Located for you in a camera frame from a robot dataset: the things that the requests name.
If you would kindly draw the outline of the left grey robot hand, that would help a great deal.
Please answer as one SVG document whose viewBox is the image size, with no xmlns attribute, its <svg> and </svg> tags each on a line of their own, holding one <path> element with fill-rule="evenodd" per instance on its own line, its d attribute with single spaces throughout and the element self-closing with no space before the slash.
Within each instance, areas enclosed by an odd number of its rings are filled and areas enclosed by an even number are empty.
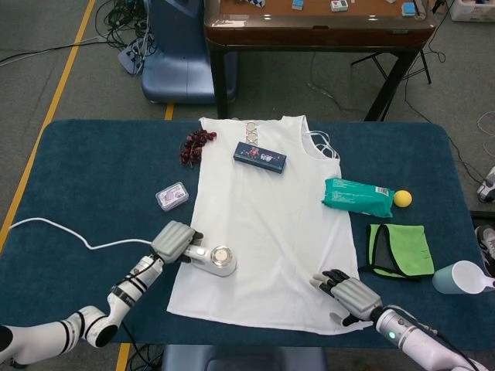
<svg viewBox="0 0 495 371">
<path fill-rule="evenodd" d="M 204 235 L 192 227 L 170 221 L 152 241 L 152 251 L 159 256 L 165 264 L 174 263 L 191 244 L 201 244 Z"/>
</svg>

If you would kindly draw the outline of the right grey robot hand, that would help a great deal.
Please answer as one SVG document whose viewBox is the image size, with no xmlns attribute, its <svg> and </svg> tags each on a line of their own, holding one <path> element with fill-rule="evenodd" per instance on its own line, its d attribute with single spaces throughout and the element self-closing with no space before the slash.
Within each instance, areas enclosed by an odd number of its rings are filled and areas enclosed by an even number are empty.
<svg viewBox="0 0 495 371">
<path fill-rule="evenodd" d="M 339 269 L 314 274 L 309 283 L 336 300 L 349 312 L 345 318 L 335 312 L 330 312 L 331 320 L 338 325 L 348 327 L 358 322 L 376 324 L 384 313 L 384 305 L 379 294 L 362 281 L 350 277 Z"/>
</svg>

